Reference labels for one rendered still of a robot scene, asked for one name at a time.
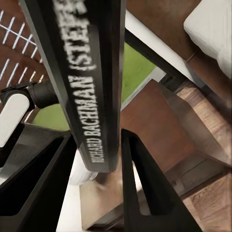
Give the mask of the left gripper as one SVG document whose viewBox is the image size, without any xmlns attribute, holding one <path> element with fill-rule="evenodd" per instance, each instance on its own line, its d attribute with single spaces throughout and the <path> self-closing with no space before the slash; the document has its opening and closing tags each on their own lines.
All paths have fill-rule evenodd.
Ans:
<svg viewBox="0 0 232 232">
<path fill-rule="evenodd" d="M 58 98 L 57 98 L 57 95 L 56 95 L 56 93 L 55 93 L 55 89 L 54 89 L 54 87 L 53 87 L 53 85 L 52 85 L 51 80 L 48 80 L 48 81 L 47 81 L 47 88 L 48 88 L 49 94 L 50 94 L 50 96 L 53 98 L 53 100 L 54 100 L 55 102 L 58 102 L 58 103 L 59 103 Z"/>
</svg>

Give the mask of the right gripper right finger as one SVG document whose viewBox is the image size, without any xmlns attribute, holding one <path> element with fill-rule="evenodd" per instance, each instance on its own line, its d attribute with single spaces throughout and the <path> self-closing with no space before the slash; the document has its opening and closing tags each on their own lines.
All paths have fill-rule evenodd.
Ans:
<svg viewBox="0 0 232 232">
<path fill-rule="evenodd" d="M 121 130 L 125 232 L 203 232 L 140 137 Z M 134 161 L 151 216 L 140 213 Z"/>
</svg>

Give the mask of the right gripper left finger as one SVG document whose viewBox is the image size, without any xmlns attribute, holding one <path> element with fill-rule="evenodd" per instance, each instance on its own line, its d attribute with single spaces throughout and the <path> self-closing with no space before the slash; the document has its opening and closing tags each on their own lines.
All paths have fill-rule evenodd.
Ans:
<svg viewBox="0 0 232 232">
<path fill-rule="evenodd" d="M 59 133 L 0 185 L 0 232 L 56 232 L 76 149 Z"/>
</svg>

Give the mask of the hardback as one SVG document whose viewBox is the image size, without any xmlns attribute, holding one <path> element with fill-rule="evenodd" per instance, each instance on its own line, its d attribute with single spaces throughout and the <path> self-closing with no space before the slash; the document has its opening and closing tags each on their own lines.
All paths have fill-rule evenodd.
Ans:
<svg viewBox="0 0 232 232">
<path fill-rule="evenodd" d="M 127 0 L 18 0 L 87 170 L 118 167 Z"/>
</svg>

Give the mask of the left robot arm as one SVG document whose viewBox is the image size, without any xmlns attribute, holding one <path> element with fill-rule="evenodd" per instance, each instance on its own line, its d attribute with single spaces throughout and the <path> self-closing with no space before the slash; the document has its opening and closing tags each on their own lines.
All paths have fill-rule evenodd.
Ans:
<svg viewBox="0 0 232 232">
<path fill-rule="evenodd" d="M 26 88 L 30 87 L 30 92 Z M 37 83 L 13 85 L 0 91 L 0 174 L 25 125 L 21 122 L 27 112 L 60 104 L 50 79 Z"/>
</svg>

